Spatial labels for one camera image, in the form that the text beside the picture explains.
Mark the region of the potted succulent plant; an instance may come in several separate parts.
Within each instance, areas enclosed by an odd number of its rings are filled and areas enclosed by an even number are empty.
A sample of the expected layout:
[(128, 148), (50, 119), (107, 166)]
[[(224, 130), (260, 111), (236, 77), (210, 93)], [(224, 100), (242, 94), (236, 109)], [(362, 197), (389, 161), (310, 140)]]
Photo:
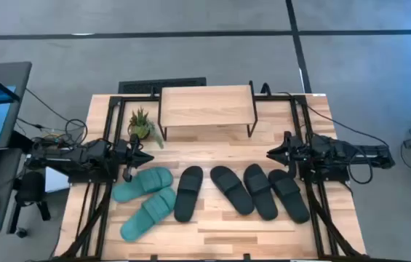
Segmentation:
[(156, 131), (156, 126), (153, 121), (148, 118), (149, 113), (144, 111), (143, 107), (132, 112), (129, 120), (127, 132), (129, 135), (136, 134), (140, 140), (145, 140), (149, 135), (153, 136), (159, 148), (164, 148), (163, 139)]

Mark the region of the wooden shelf black metal frame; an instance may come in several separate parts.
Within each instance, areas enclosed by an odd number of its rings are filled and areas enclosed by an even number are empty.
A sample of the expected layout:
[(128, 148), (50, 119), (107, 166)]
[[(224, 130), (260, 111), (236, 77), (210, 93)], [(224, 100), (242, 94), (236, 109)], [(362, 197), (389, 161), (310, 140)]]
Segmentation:
[(164, 87), (159, 93), (161, 136), (171, 127), (246, 125), (251, 137), (258, 123), (253, 82), (247, 85)]

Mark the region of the green rubber slide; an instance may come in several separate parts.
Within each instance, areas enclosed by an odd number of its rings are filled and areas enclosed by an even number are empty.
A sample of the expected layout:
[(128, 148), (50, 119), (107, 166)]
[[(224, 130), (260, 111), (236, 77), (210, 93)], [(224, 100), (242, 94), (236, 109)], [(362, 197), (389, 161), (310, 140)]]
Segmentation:
[(126, 242), (135, 242), (156, 224), (162, 222), (174, 209), (175, 191), (166, 187), (145, 200), (139, 210), (132, 215), (120, 229)]
[(172, 182), (173, 175), (166, 167), (152, 167), (139, 171), (130, 182), (114, 186), (112, 198), (116, 202), (129, 202), (171, 186)]

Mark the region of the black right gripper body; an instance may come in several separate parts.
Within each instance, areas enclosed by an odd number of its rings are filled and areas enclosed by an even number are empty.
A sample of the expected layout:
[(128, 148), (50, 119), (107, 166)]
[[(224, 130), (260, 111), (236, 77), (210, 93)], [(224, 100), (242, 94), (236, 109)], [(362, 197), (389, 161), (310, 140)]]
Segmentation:
[(297, 175), (297, 162), (299, 158), (299, 148), (302, 146), (302, 141), (297, 136), (292, 136), (289, 131), (284, 132), (284, 165), (288, 167), (287, 173), (291, 178), (295, 178)]

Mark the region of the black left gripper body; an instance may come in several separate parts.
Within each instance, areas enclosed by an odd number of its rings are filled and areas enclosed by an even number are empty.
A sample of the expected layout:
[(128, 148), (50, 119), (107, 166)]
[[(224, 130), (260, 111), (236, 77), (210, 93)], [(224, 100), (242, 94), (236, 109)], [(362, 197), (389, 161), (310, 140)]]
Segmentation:
[(119, 163), (126, 165), (122, 173), (122, 177), (126, 182), (132, 181), (131, 169), (137, 169), (140, 166), (139, 147), (140, 140), (137, 134), (130, 135), (129, 140), (118, 140), (114, 146), (114, 152)]

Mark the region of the black rubber slide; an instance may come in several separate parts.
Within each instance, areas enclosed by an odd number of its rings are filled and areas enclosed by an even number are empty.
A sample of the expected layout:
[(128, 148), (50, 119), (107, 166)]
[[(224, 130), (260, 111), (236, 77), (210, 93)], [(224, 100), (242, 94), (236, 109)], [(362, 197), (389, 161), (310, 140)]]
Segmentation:
[(233, 170), (224, 166), (213, 167), (210, 171), (210, 177), (237, 213), (249, 215), (253, 212), (252, 197)]
[(191, 220), (203, 177), (203, 170), (199, 166), (186, 168), (180, 176), (174, 207), (174, 217), (176, 221), (186, 223)]
[(299, 224), (309, 221), (310, 213), (295, 182), (295, 176), (284, 170), (272, 170), (268, 179), (292, 221)]
[(271, 193), (271, 184), (258, 164), (251, 164), (244, 171), (244, 184), (260, 217), (271, 221), (278, 216), (278, 210)]

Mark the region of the black floor grille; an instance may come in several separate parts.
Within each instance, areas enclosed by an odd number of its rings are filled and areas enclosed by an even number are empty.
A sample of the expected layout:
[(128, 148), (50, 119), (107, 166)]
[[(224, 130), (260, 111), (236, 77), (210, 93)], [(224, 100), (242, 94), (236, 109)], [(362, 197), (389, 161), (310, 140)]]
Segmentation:
[(163, 87), (196, 87), (206, 86), (205, 77), (182, 79), (157, 79), (119, 82), (119, 94), (157, 94)]

